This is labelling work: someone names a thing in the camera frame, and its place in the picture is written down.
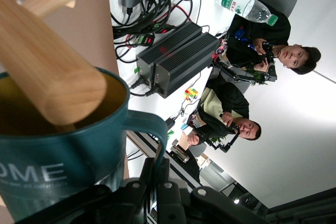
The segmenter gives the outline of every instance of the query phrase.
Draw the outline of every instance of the black hair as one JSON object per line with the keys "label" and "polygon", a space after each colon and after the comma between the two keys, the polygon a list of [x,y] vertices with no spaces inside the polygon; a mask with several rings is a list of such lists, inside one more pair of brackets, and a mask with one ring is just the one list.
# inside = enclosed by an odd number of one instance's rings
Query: black hair
{"label": "black hair", "polygon": [[298,68],[291,68],[297,74],[306,74],[314,70],[321,59],[321,52],[316,47],[302,47],[308,53],[308,59]]}
{"label": "black hair", "polygon": [[257,140],[257,139],[260,138],[260,136],[261,136],[261,126],[260,126],[259,123],[255,122],[255,121],[252,121],[252,120],[250,120],[250,121],[251,121],[251,122],[254,122],[254,123],[259,127],[259,129],[257,130],[257,132],[256,132],[256,136],[255,136],[254,138],[246,138],[246,139],[247,139],[247,140],[250,140],[250,141]]}

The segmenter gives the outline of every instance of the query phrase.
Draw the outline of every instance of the hand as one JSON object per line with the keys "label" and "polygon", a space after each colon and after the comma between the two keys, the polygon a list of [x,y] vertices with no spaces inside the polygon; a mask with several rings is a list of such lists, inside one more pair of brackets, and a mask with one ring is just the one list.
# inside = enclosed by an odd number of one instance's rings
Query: hand
{"label": "hand", "polygon": [[259,55],[265,55],[266,54],[265,50],[262,48],[262,43],[264,41],[266,41],[266,40],[261,39],[261,38],[252,40],[252,43],[254,45],[254,50],[257,51],[257,53]]}
{"label": "hand", "polygon": [[188,143],[190,143],[191,145],[197,145],[199,143],[199,139],[200,137],[197,135],[192,135],[190,137],[188,137]]}
{"label": "hand", "polygon": [[262,63],[254,65],[253,69],[260,72],[267,72],[268,70],[267,59],[265,58],[265,61],[262,61]]}
{"label": "hand", "polygon": [[222,120],[223,120],[223,123],[226,123],[226,125],[230,127],[233,121],[232,114],[226,111],[223,112]]}

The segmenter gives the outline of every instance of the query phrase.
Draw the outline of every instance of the teal mug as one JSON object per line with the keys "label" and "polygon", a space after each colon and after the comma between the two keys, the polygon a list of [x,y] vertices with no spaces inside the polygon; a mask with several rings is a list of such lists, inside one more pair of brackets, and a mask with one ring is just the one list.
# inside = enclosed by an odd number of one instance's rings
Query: teal mug
{"label": "teal mug", "polygon": [[15,221],[95,184],[118,189],[126,130],[166,142],[165,122],[154,114],[128,110],[126,83],[99,70],[108,84],[105,99],[75,124],[75,131],[60,134],[8,74],[0,74],[0,195]]}

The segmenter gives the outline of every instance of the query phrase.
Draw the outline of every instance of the black jacket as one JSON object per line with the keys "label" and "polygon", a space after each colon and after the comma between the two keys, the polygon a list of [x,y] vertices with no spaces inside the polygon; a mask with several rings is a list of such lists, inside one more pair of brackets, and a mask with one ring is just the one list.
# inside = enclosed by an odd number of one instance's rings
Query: black jacket
{"label": "black jacket", "polygon": [[[231,111],[234,110],[244,118],[249,118],[249,103],[233,83],[225,82],[225,80],[219,76],[217,79],[209,80],[206,87],[214,90],[222,102],[223,112],[231,113]],[[198,108],[198,114],[206,123],[206,125],[197,128],[197,134],[200,138],[199,144],[213,137],[224,137],[227,134],[235,134],[233,130],[226,127],[218,119],[204,112],[201,106]]]}
{"label": "black jacket", "polygon": [[272,14],[278,16],[277,22],[273,26],[269,26],[265,23],[250,22],[238,15],[235,15],[229,33],[229,39],[227,40],[228,49],[226,56],[231,64],[253,68],[254,65],[261,63],[265,59],[264,56],[258,55],[253,49],[247,46],[248,43],[242,42],[234,37],[236,31],[241,27],[244,28],[244,37],[249,43],[252,43],[253,39],[262,38],[268,41],[272,45],[288,45],[288,38],[290,35],[290,23],[288,18],[281,12],[275,10],[272,6],[265,4]]}

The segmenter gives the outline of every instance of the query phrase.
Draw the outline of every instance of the bottle label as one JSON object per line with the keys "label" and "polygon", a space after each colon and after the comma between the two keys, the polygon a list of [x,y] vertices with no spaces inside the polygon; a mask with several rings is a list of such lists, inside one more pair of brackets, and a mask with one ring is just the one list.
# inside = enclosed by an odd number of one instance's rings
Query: bottle label
{"label": "bottle label", "polygon": [[250,1],[251,0],[222,0],[222,6],[241,16]]}

